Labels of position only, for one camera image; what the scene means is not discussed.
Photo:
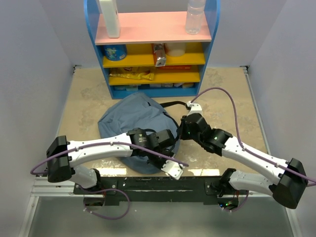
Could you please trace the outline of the blue-grey fabric backpack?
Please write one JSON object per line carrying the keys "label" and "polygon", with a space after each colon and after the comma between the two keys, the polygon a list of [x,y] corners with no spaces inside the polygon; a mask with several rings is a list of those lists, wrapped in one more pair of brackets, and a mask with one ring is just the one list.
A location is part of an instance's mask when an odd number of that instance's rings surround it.
{"label": "blue-grey fabric backpack", "polygon": [[107,109],[98,121],[101,138],[110,138],[135,128],[156,132],[169,129],[176,137],[177,125],[160,103],[143,92],[133,93],[120,100]]}

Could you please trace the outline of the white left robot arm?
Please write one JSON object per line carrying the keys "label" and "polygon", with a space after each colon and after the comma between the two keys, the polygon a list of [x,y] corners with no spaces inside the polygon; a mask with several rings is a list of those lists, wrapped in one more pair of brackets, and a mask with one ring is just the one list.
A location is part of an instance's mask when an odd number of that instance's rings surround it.
{"label": "white left robot arm", "polygon": [[88,169],[84,163],[110,157],[148,157],[148,163],[178,179],[181,174],[179,164],[168,155],[166,148],[175,143],[169,129],[156,133],[151,129],[136,128],[110,138],[91,141],[67,141],[58,136],[46,152],[47,179],[50,183],[70,180],[90,193],[102,189],[102,181],[97,170]]}

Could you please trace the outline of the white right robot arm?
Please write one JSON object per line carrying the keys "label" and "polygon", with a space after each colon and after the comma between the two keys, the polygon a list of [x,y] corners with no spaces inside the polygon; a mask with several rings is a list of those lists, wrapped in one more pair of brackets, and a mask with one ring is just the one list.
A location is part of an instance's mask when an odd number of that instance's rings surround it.
{"label": "white right robot arm", "polygon": [[303,164],[276,158],[244,145],[237,137],[218,128],[211,128],[201,114],[181,118],[180,139],[193,140],[204,150],[235,160],[255,171],[245,173],[228,168],[210,186],[222,196],[233,191],[255,191],[272,196],[284,207],[295,209],[308,185]]}

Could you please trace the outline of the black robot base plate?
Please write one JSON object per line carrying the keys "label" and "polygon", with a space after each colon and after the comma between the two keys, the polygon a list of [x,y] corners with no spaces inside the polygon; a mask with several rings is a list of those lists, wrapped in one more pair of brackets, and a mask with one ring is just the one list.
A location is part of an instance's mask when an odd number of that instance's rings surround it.
{"label": "black robot base plate", "polygon": [[199,202],[217,205],[219,202],[236,199],[246,191],[220,190],[214,188],[220,176],[183,176],[179,180],[170,177],[101,177],[102,189],[109,189],[104,204],[119,205],[127,201],[123,191],[131,202]]}

